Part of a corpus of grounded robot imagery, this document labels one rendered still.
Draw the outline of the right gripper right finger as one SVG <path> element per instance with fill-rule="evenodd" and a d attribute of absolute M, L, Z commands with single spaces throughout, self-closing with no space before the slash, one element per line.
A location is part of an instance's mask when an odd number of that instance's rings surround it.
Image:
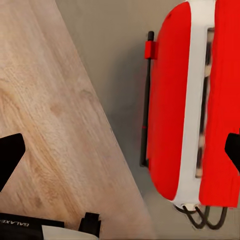
<path fill-rule="evenodd" d="M 240 172 L 240 134 L 228 134 L 225 143 L 225 152 Z"/>

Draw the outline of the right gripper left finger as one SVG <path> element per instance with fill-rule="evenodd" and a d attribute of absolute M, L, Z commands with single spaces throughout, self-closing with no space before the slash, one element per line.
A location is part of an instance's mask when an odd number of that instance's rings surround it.
<path fill-rule="evenodd" d="M 21 133 L 0 138 L 0 192 L 25 152 Z"/>

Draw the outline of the radio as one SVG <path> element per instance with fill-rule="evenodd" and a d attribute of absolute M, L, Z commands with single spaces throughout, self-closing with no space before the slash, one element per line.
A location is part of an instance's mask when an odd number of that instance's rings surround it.
<path fill-rule="evenodd" d="M 154 36 L 145 48 L 140 163 L 196 228 L 218 230 L 240 193 L 240 172 L 225 152 L 228 134 L 240 135 L 240 0 L 183 0 Z M 224 207 L 215 226 L 210 206 Z"/>

